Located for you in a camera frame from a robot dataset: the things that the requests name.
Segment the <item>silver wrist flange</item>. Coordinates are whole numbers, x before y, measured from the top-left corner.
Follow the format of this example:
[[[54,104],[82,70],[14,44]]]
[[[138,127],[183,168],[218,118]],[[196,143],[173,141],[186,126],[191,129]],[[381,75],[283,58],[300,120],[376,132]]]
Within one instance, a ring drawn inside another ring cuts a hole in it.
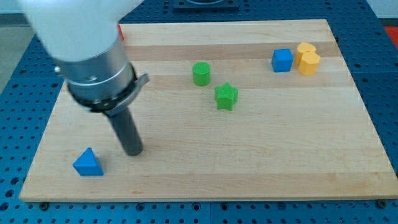
[[[149,82],[137,75],[120,37],[103,53],[78,62],[56,59],[76,102],[113,117],[125,110]]]

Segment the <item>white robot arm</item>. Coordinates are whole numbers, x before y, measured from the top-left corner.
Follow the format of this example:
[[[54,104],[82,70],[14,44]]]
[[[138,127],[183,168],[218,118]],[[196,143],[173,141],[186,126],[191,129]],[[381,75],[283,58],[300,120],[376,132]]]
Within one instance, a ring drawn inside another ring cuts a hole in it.
[[[67,81],[71,96],[103,113],[125,153],[143,150],[128,106],[149,81],[138,76],[121,40],[119,21],[142,0],[20,0],[27,20]]]

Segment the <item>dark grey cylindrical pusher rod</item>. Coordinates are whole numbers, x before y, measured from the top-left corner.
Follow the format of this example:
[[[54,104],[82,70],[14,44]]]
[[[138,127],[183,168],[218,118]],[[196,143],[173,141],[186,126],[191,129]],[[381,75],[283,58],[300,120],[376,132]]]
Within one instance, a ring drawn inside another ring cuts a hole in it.
[[[137,156],[143,150],[143,143],[128,108],[114,115],[106,115],[128,156]]]

